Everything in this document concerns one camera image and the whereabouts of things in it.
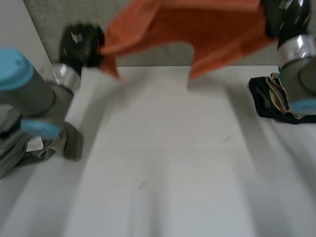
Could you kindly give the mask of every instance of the blue gripper pad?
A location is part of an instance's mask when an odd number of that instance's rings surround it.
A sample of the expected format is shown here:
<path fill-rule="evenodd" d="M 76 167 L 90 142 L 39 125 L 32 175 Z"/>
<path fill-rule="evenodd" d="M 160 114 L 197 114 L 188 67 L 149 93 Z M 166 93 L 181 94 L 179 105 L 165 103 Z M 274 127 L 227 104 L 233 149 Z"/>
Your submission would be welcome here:
<path fill-rule="evenodd" d="M 16 49 L 0 47 L 0 91 L 16 90 L 33 77 L 33 65 Z"/>

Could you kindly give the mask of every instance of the black fabric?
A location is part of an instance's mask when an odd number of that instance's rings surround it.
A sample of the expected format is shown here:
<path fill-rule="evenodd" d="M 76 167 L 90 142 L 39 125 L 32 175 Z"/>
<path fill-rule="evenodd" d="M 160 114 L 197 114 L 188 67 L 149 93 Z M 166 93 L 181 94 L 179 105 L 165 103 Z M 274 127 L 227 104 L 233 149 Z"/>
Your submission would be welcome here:
<path fill-rule="evenodd" d="M 316 123 L 315 115 L 308 115 L 302 119 L 296 119 L 292 113 L 282 114 L 272 103 L 266 77 L 252 78 L 248 87 L 251 91 L 257 114 L 260 117 L 289 124 Z"/>

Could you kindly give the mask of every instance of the tan fabric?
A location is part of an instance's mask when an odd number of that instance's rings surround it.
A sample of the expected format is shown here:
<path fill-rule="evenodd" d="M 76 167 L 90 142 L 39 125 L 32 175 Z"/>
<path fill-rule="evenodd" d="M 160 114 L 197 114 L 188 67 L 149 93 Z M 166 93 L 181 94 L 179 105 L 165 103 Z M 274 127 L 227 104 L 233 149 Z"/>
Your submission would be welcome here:
<path fill-rule="evenodd" d="M 267 77 L 266 78 L 266 82 L 269 86 L 269 92 L 270 92 L 270 98 L 271 98 L 271 101 L 273 103 L 273 105 L 282 113 L 282 114 L 286 114 L 286 113 L 292 113 L 291 110 L 289 108 L 287 108 L 284 104 L 284 100 L 287 101 L 287 93 L 286 93 L 286 90 L 285 90 L 285 87 L 283 86 L 283 83 L 280 79 L 280 74 L 276 74 L 276 73 L 273 73 L 271 75 L 271 77 Z M 282 90 L 285 95 L 286 95 L 286 98 L 283 98 L 282 95 L 280 95 L 280 93 L 277 91 L 277 88 L 279 88 L 280 90 Z M 297 114 L 293 114 L 293 116 L 296 118 L 296 119 L 302 119 L 303 117 L 305 117 L 306 115 L 297 115 Z"/>
<path fill-rule="evenodd" d="M 260 0 L 134 0 L 108 26 L 101 69 L 119 77 L 116 58 L 185 42 L 194 50 L 190 78 L 228 65 L 274 40 Z"/>

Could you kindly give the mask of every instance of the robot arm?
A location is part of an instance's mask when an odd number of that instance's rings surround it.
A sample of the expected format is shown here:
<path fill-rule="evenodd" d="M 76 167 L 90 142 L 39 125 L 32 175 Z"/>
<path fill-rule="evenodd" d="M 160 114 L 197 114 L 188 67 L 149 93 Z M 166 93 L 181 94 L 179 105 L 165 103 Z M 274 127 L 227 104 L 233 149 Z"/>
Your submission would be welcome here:
<path fill-rule="evenodd" d="M 267 35 L 278 37 L 281 72 L 293 113 L 316 113 L 316 44 L 308 33 L 310 0 L 263 0 Z"/>
<path fill-rule="evenodd" d="M 52 65 L 51 77 L 42 79 L 19 51 L 0 48 L 0 104 L 11 104 L 22 115 L 21 129 L 44 139 L 55 139 L 80 87 L 83 66 L 98 66 L 104 43 L 100 28 L 68 27 L 60 44 L 60 59 Z"/>

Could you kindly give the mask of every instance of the silver metal ring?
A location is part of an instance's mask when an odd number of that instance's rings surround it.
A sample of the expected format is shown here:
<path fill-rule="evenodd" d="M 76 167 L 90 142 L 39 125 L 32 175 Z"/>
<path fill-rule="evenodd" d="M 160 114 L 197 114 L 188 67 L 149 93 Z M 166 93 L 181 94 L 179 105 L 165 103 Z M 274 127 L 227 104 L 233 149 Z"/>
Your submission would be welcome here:
<path fill-rule="evenodd" d="M 298 59 L 316 56 L 316 44 L 312 35 L 300 35 L 289 39 L 278 49 L 281 66 Z"/>
<path fill-rule="evenodd" d="M 51 77 L 45 79 L 47 82 L 63 86 L 73 94 L 80 88 L 80 76 L 66 64 L 53 64 L 51 75 Z"/>

